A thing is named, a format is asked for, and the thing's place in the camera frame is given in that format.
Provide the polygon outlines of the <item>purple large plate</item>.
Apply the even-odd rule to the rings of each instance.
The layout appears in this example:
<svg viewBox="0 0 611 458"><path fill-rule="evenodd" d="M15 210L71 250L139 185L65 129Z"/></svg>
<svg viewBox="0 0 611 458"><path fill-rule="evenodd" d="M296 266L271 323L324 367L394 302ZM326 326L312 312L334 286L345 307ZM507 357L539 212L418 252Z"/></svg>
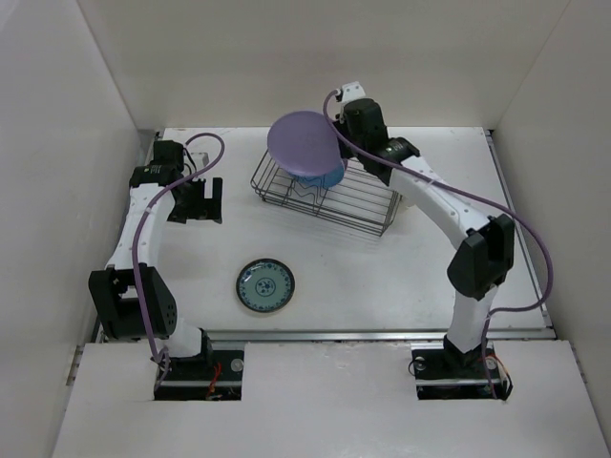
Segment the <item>purple large plate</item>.
<svg viewBox="0 0 611 458"><path fill-rule="evenodd" d="M323 176L342 164L337 137L318 112L283 115L270 127L266 145L276 163L298 177Z"/></svg>

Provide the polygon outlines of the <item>blue floral small plate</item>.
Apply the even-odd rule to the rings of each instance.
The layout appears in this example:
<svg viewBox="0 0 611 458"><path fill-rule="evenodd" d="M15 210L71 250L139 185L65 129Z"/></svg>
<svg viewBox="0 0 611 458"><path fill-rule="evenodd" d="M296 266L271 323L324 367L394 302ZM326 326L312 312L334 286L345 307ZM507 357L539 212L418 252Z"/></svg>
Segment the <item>blue floral small plate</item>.
<svg viewBox="0 0 611 458"><path fill-rule="evenodd" d="M275 313L292 299L296 288L291 269L279 260L258 259L239 273L235 290L240 303L261 314Z"/></svg>

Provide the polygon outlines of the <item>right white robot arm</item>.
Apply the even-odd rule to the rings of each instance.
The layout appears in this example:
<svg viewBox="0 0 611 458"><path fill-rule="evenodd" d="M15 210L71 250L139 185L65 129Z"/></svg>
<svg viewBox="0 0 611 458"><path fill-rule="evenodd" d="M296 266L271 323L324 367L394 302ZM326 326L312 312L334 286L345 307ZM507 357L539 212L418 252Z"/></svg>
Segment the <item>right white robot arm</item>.
<svg viewBox="0 0 611 458"><path fill-rule="evenodd" d="M498 287L514 265L515 224L506 215L488 216L461 199L403 137L390 137L380 105L362 95L340 92L332 123L342 156L354 157L448 238L455 253L447 268L455 290L453 318L444 338L442 364L465 375L482 349L485 320Z"/></svg>

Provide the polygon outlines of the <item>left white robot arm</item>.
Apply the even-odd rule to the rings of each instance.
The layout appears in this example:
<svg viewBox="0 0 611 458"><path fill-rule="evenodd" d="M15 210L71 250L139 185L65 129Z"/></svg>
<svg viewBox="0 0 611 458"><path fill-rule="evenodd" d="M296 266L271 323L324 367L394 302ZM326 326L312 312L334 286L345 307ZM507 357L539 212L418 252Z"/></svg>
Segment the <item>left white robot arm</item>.
<svg viewBox="0 0 611 458"><path fill-rule="evenodd" d="M180 358L182 369L196 379L211 372L214 356L204 330L180 316L158 271L158 256L167 223L222 222L222 180L204 176L218 162L213 158L197 169L187 144L155 141L151 160L129 179L128 212L114 253L88 280L109 340L145 340L154 362Z"/></svg>

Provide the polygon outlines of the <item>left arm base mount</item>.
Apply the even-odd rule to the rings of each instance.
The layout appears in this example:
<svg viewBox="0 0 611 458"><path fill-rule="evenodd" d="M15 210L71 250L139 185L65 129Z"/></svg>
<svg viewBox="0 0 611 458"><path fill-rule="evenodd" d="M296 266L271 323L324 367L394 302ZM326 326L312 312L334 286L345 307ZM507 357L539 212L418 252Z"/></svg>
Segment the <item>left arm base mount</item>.
<svg viewBox="0 0 611 458"><path fill-rule="evenodd" d="M218 349L190 358L172 357L158 373L155 401L228 402L242 399L244 351Z"/></svg>

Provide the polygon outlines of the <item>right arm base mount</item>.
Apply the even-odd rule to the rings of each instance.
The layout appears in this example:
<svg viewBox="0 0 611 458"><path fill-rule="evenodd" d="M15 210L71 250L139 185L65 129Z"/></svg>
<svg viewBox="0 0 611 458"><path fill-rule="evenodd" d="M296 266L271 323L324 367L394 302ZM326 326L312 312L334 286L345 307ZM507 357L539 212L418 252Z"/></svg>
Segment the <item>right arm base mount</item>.
<svg viewBox="0 0 611 458"><path fill-rule="evenodd" d="M414 347L409 371L414 377L419 401L492 400L506 401L514 384L494 349L483 359L476 350L466 366L455 363L443 348Z"/></svg>

